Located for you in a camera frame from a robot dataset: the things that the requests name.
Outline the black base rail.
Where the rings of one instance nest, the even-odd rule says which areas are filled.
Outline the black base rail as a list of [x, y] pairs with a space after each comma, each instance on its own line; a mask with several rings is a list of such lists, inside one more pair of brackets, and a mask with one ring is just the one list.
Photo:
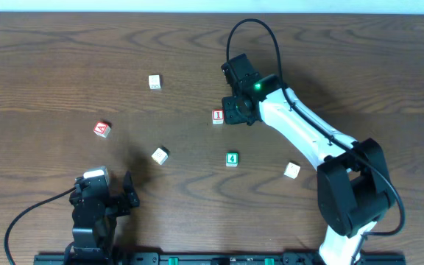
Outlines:
[[[75, 258], [64, 263], [64, 255], [36, 255], [34, 265], [55, 264], [119, 264], [119, 265], [312, 265], [326, 264], [315, 252], [285, 252], [281, 255], [167, 255], [155, 252], [137, 252], [107, 261]], [[356, 264], [405, 265], [403, 255], [362, 255]]]

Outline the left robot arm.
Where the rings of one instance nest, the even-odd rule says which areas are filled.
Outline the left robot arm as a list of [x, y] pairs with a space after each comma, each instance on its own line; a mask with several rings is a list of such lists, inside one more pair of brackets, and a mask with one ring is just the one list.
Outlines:
[[74, 206], [74, 254], [67, 264], [116, 264], [121, 256], [113, 246], [117, 219], [139, 206], [130, 172], [126, 172], [120, 194], [110, 193], [105, 170], [92, 177], [78, 177], [69, 201]]

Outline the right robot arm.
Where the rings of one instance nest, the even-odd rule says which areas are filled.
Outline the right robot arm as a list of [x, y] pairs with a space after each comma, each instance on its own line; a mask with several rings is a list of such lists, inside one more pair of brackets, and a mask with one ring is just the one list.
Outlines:
[[318, 207], [328, 225], [319, 248], [324, 264], [362, 264], [361, 249], [395, 204], [381, 146], [339, 132], [307, 108], [278, 76], [262, 77], [245, 54], [221, 67], [231, 96], [226, 124], [260, 121], [294, 145], [317, 171]]

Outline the white block upper left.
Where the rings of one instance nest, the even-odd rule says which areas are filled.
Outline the white block upper left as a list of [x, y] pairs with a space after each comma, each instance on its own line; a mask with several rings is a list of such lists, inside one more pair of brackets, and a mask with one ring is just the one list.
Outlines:
[[152, 90], [161, 89], [160, 75], [149, 75], [149, 87]]

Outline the red letter I block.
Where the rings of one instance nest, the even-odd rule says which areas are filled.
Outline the red letter I block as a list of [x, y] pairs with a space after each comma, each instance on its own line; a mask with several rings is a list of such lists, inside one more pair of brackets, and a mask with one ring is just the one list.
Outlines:
[[212, 110], [212, 122], [213, 124], [223, 124], [224, 123], [224, 111], [222, 109]]

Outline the green number 4 block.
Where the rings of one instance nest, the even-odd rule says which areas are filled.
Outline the green number 4 block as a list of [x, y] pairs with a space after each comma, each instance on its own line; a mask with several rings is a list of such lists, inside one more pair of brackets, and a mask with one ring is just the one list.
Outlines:
[[237, 152], [227, 152], [226, 153], [226, 166], [227, 167], [237, 167], [239, 164], [239, 154]]

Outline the white block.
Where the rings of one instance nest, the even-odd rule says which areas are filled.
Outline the white block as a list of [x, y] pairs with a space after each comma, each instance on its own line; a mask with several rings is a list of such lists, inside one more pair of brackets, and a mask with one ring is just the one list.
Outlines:
[[161, 89], [160, 75], [149, 75], [149, 87], [152, 90]]
[[294, 164], [292, 162], [289, 162], [287, 164], [283, 174], [287, 177], [295, 179], [295, 178], [297, 178], [299, 172], [300, 172], [300, 166], [298, 166], [297, 164]]

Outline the white block lower right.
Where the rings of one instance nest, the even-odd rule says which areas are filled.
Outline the white block lower right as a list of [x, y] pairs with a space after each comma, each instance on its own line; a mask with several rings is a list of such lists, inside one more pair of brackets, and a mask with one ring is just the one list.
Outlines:
[[287, 177], [295, 179], [295, 178], [297, 178], [299, 172], [300, 172], [300, 166], [298, 166], [297, 164], [294, 164], [292, 162], [289, 162], [287, 164], [283, 174]]

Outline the yellow W O block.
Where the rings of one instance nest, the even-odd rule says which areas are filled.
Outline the yellow W O block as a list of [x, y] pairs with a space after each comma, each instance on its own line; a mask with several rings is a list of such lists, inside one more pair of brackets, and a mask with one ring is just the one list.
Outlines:
[[151, 158], [159, 165], [163, 165], [168, 157], [169, 151], [164, 147], [158, 147], [151, 155]]

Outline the red letter A block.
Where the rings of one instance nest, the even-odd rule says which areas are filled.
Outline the red letter A block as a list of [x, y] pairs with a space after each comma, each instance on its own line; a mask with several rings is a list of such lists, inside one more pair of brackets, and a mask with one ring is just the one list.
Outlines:
[[103, 138], [106, 138], [109, 133], [111, 131], [111, 127], [108, 123], [105, 123], [103, 121], [98, 121], [93, 129], [93, 132], [98, 135], [101, 136]]

